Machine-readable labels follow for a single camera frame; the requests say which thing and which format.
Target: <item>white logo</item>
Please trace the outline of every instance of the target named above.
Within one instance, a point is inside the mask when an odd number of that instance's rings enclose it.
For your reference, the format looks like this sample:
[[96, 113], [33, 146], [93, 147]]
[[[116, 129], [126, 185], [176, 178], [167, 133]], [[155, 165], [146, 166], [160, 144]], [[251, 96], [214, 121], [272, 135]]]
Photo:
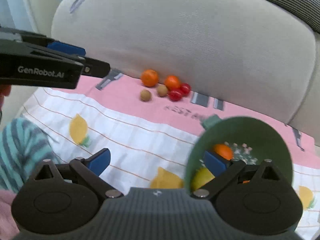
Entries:
[[156, 197], [159, 197], [162, 195], [162, 192], [160, 190], [157, 190], [157, 191], [153, 192], [153, 195], [155, 195]]
[[46, 71], [40, 70], [38, 68], [25, 68], [23, 66], [18, 67], [19, 73], [32, 74], [32, 75], [40, 75], [40, 76], [48, 76], [48, 77], [64, 77], [64, 72], [58, 72], [57, 74], [54, 71]]

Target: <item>orange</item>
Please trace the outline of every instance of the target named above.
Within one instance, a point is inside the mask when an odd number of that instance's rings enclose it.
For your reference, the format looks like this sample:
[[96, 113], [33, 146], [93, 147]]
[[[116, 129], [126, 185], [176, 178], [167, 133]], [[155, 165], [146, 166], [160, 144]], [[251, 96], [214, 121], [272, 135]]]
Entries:
[[176, 76], [167, 76], [164, 81], [164, 85], [169, 89], [178, 89], [180, 88], [180, 80]]
[[159, 82], [158, 73], [152, 69], [145, 70], [140, 77], [146, 87], [154, 87]]
[[225, 144], [216, 144], [212, 150], [228, 161], [233, 158], [233, 151]]

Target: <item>red tomato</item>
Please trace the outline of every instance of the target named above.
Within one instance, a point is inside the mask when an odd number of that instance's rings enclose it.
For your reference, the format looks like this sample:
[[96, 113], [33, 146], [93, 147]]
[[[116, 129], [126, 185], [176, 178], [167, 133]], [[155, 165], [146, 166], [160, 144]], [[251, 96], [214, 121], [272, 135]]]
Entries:
[[182, 99], [182, 92], [180, 89], [173, 89], [169, 92], [171, 101], [180, 101]]
[[183, 96], [187, 97], [190, 94], [191, 87], [187, 83], [182, 83], [180, 86], [180, 90], [182, 91]]

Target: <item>green bowl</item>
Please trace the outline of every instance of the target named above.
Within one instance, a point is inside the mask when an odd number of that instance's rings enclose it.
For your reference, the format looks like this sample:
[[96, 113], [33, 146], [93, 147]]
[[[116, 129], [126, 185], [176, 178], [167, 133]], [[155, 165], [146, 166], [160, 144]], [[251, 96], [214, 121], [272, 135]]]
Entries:
[[200, 159], [213, 145], [224, 142], [247, 144], [252, 148], [250, 154], [257, 158], [257, 165], [271, 159], [283, 176], [292, 184], [292, 160], [287, 145], [270, 125], [252, 117], [231, 117], [220, 119], [217, 115], [204, 120], [205, 132], [193, 147], [184, 177], [184, 185], [190, 191], [190, 184], [196, 171], [201, 167]]

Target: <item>human hand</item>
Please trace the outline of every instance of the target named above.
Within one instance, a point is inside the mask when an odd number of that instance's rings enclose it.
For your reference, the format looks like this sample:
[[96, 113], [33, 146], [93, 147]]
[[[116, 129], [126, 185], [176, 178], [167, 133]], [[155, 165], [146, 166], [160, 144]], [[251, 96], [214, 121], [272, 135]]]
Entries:
[[10, 95], [11, 85], [0, 85], [0, 109], [2, 108], [4, 97]]

